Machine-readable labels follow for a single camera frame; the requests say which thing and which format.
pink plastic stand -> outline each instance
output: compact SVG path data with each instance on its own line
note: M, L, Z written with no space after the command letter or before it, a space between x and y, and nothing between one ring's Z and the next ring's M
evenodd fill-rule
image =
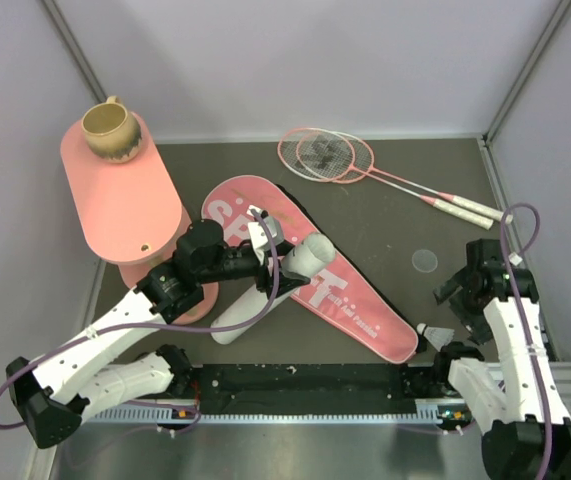
M80 120L61 142L61 158L85 240L96 255L118 265L129 288L171 256L176 239L191 223L147 125L136 118L143 145L126 163L108 163L94 155ZM218 284L204 289L205 300L174 323L195 322L212 309Z

white wall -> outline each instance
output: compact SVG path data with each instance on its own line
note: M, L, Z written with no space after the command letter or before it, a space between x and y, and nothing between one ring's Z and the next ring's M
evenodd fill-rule
M571 16L495 144L511 201L542 216L531 250L546 319L571 358Z
M558 0L58 0L159 141L483 133Z
M0 384L19 355L68 338L86 306L95 258L58 154L92 101L34 0L0 0ZM8 398L0 419L19 420ZM0 480L20 478L33 442L0 432Z

white grip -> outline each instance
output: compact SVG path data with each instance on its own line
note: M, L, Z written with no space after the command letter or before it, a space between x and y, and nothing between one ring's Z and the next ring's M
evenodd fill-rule
M452 205L451 203L446 202L445 200L436 199L433 205L434 207L438 208L443 212L449 213L450 215L454 215L455 217L458 218L462 218L463 220L466 220L469 223L473 223L474 225L483 227L485 230L489 230L492 224L494 223L492 219L483 217L481 215L477 215L468 210L457 207L456 205Z
M171 365L156 353L128 365L109 365L78 391L89 400L82 421L143 395L162 393L173 379Z
M480 215L485 217L492 218L497 222L500 222L503 218L503 212L500 210L496 210L495 208L491 208L488 206L483 205L482 203L474 202L472 200L468 200L465 197L459 197L458 195L454 195L452 197L452 203L458 205L459 207L463 207L471 212L476 212ZM507 217L507 224L509 225L512 223L512 215Z

white cylinder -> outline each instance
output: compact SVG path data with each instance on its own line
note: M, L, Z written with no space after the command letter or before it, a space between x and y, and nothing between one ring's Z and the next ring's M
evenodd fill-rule
M335 257L336 249L329 238L320 233L310 233L283 258L280 267L288 272L313 278L323 268L332 263ZM294 290L277 297L268 313L280 305L292 293L294 293ZM256 290L256 287L251 287L225 310L220 317L212 322L212 327L228 327L243 323L258 314L266 303L267 295ZM218 343L228 345L241 336L250 326L237 328L229 332L212 333L212 337Z

badminton racket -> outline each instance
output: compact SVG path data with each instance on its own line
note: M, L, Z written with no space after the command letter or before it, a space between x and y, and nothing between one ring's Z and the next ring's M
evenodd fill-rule
M298 159L296 148L298 147L298 144L301 142L301 140L309 135L311 131L322 131L325 135L327 135L327 137L332 140L334 148L338 150L338 155L347 156L350 159L356 156L354 146L338 133L316 128L295 128L287 132L281 141L278 142L278 146L276 148L278 152L278 158L280 158L281 162L283 162L283 165L285 165L292 173L298 175L299 177L302 177L306 180L311 180L312 182L331 182L331 179L313 173L310 169L305 167L304 163L301 163ZM322 160L317 156L317 154L313 152L313 148L310 150L309 154L314 155L315 159Z
M392 173L385 172L383 170L375 168L374 152L372 148L365 141L361 140L358 137L355 137L354 135L350 135L349 133L342 133L342 132L333 132L333 133L345 137L355 146L356 158L354 160L354 168L357 172L363 171L368 173L377 173L379 175L384 175L398 182L404 183L406 185L411 185L412 187L418 188L425 192L432 193L442 198L443 200L447 200L448 202L453 203L454 205L458 205L459 207L465 208L466 210L470 210L485 217L489 217L492 220L496 220L497 222L500 222L501 219L503 218L503 212L501 212L500 210L496 210L495 208L491 208L486 205L483 205L482 203L478 203L468 198L461 197L460 195L453 195L451 193L439 192L438 190L426 187L425 185L421 185L420 183L412 182L410 180L407 180L406 178L399 177L398 175L394 175ZM348 180L346 179L346 177L348 176L346 175L338 180L335 180L335 183L351 183L349 181L346 181ZM511 223L512 219L513 216L510 215L509 218L507 219L508 221L507 223Z
M365 142L356 137L353 138L357 140L355 143L360 145L358 147L360 151L361 147L366 145ZM351 148L346 149L345 144L349 144ZM359 155L361 159L367 160L369 157L367 170L355 167L354 164L357 157L359 157L356 155L356 148L352 142L335 132L320 129L308 130L308 133L303 135L298 142L295 151L296 159L308 171L307 175L309 177L306 177L302 171L298 173L305 178L324 178L326 181L334 183L353 183L363 178L363 176L368 176L401 192L419 198L442 212L449 213L486 230L489 230L493 224L493 220L490 218L470 212L440 198L418 194L375 176L374 173L378 173L380 170L373 167L374 154L371 148L368 149L368 156Z

